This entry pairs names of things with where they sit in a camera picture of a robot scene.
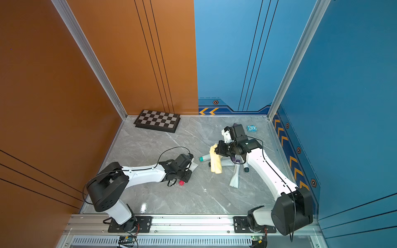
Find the pink cap toothpaste tube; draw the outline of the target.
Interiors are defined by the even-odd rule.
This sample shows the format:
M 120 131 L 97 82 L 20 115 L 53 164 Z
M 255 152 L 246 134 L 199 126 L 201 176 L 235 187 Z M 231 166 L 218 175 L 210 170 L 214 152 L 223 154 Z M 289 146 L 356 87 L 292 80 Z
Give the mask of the pink cap toothpaste tube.
M 192 162 L 190 167 L 185 171 L 185 175 L 182 177 L 182 179 L 179 180 L 180 186 L 183 186 L 185 183 L 187 183 L 190 180 L 192 173 L 194 172 L 194 170 L 197 167 L 198 167 L 198 164 L 195 162 Z

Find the black cap toothpaste tube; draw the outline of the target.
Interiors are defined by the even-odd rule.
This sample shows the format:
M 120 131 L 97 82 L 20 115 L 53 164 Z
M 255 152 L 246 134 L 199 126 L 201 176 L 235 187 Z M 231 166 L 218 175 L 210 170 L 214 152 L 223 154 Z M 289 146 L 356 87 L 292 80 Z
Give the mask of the black cap toothpaste tube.
M 242 165 L 243 165 L 243 168 L 244 168 L 244 172 L 248 173 L 250 171 L 250 168 L 249 168 L 249 165 L 248 165 L 247 161 L 244 161 L 242 163 Z

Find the green cap toothpaste tube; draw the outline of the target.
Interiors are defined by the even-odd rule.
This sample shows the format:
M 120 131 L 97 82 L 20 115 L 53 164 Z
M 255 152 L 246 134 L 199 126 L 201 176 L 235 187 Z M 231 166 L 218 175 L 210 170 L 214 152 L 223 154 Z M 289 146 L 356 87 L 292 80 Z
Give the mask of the green cap toothpaste tube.
M 211 159 L 210 154 L 204 155 L 204 156 L 202 156 L 202 157 L 199 158 L 199 160 L 200 160 L 201 162 L 205 162 L 205 161 L 208 161 L 208 160 L 210 160 L 210 159 Z

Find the yellow microfibre cloth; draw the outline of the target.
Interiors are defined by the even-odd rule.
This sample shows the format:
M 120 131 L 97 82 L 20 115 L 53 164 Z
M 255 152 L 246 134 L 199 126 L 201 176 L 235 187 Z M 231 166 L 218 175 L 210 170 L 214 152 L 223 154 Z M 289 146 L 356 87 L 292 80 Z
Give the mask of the yellow microfibre cloth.
M 214 144 L 209 150 L 210 169 L 212 173 L 221 174 L 222 173 L 221 156 L 215 152 L 217 147 L 218 145 Z

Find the purple cap toothpaste tube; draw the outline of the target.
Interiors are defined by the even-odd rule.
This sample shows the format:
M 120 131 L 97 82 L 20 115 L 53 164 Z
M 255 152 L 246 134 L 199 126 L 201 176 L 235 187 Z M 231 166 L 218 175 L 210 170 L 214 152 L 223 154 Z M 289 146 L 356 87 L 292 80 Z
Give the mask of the purple cap toothpaste tube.
M 234 171 L 229 186 L 238 189 L 239 187 L 239 170 L 240 164 L 234 164 Z

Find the dark blue cap tube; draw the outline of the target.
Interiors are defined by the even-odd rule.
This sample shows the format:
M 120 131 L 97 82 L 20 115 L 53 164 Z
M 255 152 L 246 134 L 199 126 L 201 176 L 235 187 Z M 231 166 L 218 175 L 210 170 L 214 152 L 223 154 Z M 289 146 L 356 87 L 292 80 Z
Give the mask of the dark blue cap tube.
M 232 160 L 221 160 L 221 166 L 222 167 L 235 166 L 235 163 Z

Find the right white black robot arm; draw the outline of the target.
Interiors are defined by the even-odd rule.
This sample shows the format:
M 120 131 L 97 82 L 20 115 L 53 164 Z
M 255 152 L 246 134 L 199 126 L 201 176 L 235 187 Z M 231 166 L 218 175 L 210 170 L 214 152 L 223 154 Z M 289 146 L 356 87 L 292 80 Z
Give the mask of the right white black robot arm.
M 242 125 L 234 124 L 222 130 L 215 153 L 232 160 L 240 156 L 244 163 L 260 175 L 271 191 L 275 204 L 272 209 L 264 206 L 248 211 L 243 230 L 263 233 L 274 227 L 280 234 L 290 237 L 300 228 L 313 222 L 313 198 L 308 189 L 299 188 L 289 180 L 269 159 L 259 139 L 248 137 Z

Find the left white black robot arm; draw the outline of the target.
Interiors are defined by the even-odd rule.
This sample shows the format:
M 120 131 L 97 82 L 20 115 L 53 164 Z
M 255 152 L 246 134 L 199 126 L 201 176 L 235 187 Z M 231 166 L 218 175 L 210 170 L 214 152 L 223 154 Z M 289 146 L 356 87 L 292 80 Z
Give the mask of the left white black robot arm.
M 192 154 L 181 154 L 176 159 L 159 161 L 155 165 L 140 168 L 112 162 L 89 180 L 85 188 L 96 212 L 105 212 L 118 225 L 132 230 L 137 218 L 131 208 L 120 199 L 126 189 L 152 182 L 166 182 L 168 187 L 177 181 L 187 183 L 197 167 Z

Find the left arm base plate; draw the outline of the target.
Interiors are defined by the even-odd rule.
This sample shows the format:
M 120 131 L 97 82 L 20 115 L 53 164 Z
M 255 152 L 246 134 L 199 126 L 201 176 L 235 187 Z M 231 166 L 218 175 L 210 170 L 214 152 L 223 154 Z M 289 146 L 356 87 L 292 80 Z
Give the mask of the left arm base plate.
M 103 221 L 108 224 L 109 233 L 149 233 L 152 226 L 152 216 L 135 216 L 126 223 L 120 225 L 113 218 L 107 218 Z

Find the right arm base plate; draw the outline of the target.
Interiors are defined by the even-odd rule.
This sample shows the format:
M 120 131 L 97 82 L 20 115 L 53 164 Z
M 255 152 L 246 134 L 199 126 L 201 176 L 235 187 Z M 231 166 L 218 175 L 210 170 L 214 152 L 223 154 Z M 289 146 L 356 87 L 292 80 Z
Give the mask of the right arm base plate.
M 235 233 L 260 233 L 260 234 L 275 234 L 277 232 L 276 228 L 267 225 L 258 225 L 252 217 L 248 216 L 234 216 L 233 226 Z

